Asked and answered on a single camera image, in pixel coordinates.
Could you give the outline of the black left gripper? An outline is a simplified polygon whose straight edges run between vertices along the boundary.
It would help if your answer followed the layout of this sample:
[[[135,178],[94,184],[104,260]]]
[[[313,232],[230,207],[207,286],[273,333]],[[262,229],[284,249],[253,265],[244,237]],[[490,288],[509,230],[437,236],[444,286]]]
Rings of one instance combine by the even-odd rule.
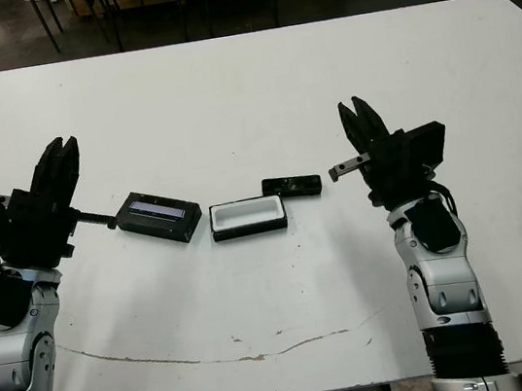
[[[0,195],[0,253],[16,267],[57,267],[74,251],[68,242],[79,223],[113,230],[116,217],[71,206],[79,180],[79,147],[56,137],[35,165],[30,190]]]

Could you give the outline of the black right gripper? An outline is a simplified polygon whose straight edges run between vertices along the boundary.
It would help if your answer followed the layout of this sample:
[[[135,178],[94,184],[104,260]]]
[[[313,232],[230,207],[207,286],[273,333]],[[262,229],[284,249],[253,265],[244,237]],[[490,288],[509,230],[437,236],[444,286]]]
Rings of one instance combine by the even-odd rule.
[[[337,111],[349,142],[360,154],[330,168],[331,180],[335,183],[348,172],[359,171],[371,204],[387,210],[423,195],[435,172],[429,126],[398,129],[390,135],[367,102],[353,96],[352,103],[356,113],[342,102]]]

